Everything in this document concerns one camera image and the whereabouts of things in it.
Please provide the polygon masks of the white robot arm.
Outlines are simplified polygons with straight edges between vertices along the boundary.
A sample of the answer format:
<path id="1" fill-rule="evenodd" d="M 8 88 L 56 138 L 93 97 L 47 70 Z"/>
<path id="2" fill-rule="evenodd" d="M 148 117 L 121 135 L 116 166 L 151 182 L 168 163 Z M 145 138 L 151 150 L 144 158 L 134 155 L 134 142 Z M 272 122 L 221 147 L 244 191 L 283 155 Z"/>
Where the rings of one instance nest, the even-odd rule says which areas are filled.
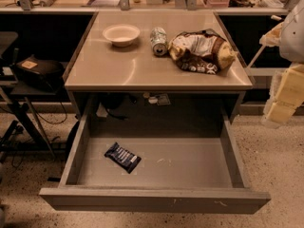
<path id="1" fill-rule="evenodd" d="M 279 47 L 280 56 L 291 62 L 283 72 L 275 72 L 270 98 L 263 109 L 262 124 L 279 128 L 304 103 L 304 0 L 299 0 L 285 20 L 259 42 L 266 47 Z"/>

